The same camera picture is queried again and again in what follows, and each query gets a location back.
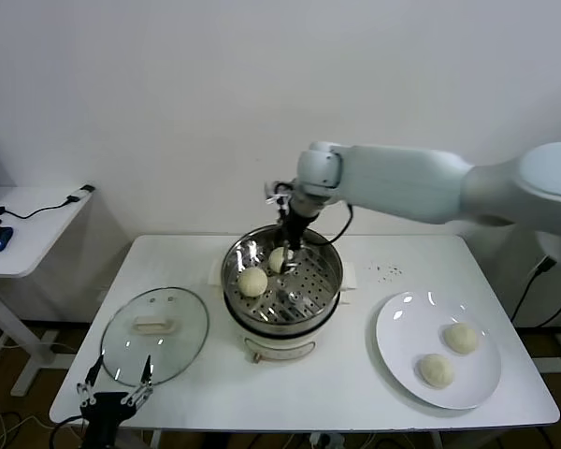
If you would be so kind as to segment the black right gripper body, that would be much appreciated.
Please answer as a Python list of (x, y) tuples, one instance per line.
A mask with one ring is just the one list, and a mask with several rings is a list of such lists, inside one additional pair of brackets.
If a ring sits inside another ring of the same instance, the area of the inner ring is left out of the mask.
[(290, 249), (299, 249), (301, 240), (309, 225), (317, 220), (318, 214), (313, 216), (303, 216), (297, 212), (290, 212), (284, 221), (285, 240)]

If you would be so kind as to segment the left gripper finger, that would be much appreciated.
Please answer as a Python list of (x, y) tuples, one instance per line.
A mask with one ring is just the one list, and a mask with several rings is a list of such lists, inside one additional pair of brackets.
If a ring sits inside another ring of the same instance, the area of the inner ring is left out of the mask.
[(89, 368), (82, 383), (77, 383), (77, 393), (81, 406), (88, 406), (96, 403), (94, 396), (94, 385), (99, 371), (102, 368), (103, 357), (98, 357), (95, 363)]
[(148, 356), (141, 373), (139, 386), (124, 398), (124, 405), (143, 405), (147, 401), (152, 393), (151, 375), (151, 357)]

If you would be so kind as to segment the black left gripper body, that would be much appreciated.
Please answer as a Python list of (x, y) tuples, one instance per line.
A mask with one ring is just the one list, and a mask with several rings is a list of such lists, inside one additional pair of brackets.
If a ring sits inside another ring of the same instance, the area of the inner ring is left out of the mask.
[(85, 401), (80, 406), (81, 416), (88, 422), (81, 448), (113, 448), (120, 424), (136, 414), (136, 405), (123, 392), (95, 393), (93, 398), (95, 403)]

